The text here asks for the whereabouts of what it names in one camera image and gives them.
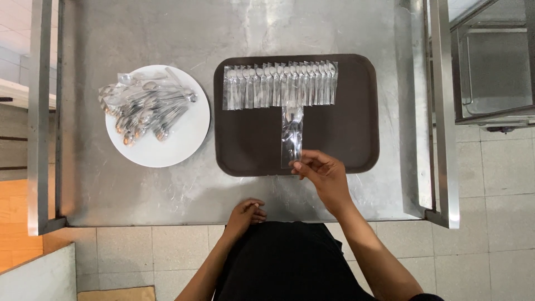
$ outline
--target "wooden floor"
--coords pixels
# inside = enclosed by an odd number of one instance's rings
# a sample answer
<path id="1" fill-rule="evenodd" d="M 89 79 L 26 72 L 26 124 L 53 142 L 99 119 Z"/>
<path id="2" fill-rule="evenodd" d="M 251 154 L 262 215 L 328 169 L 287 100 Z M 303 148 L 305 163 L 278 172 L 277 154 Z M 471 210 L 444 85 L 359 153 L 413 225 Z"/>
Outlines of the wooden floor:
<path id="1" fill-rule="evenodd" d="M 0 182 L 0 272 L 43 254 L 42 236 L 28 236 L 27 180 Z"/>

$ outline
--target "left hand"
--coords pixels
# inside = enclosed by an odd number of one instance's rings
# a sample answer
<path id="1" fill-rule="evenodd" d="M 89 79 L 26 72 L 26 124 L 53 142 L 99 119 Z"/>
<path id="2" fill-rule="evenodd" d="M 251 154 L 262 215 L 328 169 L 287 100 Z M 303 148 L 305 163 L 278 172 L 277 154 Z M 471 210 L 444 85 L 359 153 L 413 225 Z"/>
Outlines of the left hand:
<path id="1" fill-rule="evenodd" d="M 259 208 L 264 204 L 263 201 L 253 198 L 248 198 L 239 203 L 232 210 L 223 235 L 236 241 L 247 231 L 249 225 L 265 221 L 267 213 Z"/>

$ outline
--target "round white plate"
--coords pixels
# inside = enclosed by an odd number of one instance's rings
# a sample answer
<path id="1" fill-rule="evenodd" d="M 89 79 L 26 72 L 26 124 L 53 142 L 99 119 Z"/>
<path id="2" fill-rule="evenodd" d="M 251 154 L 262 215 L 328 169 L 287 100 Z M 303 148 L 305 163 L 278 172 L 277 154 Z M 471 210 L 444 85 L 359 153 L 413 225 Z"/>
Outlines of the round white plate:
<path id="1" fill-rule="evenodd" d="M 116 118 L 106 114 L 106 129 L 115 148 L 130 161 L 147 167 L 167 167 L 175 165 L 193 155 L 201 146 L 210 126 L 210 107 L 208 98 L 201 86 L 186 72 L 165 65 L 152 65 L 139 68 L 134 72 L 167 74 L 169 67 L 178 76 L 181 83 L 195 91 L 197 101 L 171 128 L 168 138 L 160 142 L 152 132 L 147 132 L 133 146 L 123 144 L 123 135 L 115 130 Z"/>

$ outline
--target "person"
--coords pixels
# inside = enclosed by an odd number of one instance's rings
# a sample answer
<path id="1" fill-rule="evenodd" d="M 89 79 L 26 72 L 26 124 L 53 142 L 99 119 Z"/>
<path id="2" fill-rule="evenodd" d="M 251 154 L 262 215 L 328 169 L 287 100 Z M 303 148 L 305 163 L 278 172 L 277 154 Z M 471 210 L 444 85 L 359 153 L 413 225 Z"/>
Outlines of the person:
<path id="1" fill-rule="evenodd" d="M 342 162 L 303 150 L 292 166 L 293 174 L 312 181 L 340 223 L 374 297 L 359 286 L 341 242 L 324 224 L 264 222 L 264 202 L 249 198 L 234 208 L 221 238 L 175 301 L 443 301 L 423 293 L 362 217 Z"/>

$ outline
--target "rectangular tray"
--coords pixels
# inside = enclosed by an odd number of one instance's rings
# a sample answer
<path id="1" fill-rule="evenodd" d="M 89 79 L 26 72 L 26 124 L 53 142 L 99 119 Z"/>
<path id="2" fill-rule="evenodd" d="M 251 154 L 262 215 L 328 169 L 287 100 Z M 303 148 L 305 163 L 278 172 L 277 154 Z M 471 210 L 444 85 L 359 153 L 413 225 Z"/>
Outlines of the rectangular tray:
<path id="1" fill-rule="evenodd" d="M 377 80 L 371 62 L 357 54 L 234 57 L 213 75 L 216 160 L 235 177 L 291 175 L 281 168 L 281 108 L 223 110 L 223 67 L 263 63 L 338 62 L 336 103 L 304 107 L 303 149 L 336 157 L 348 174 L 370 170 L 379 159 Z"/>

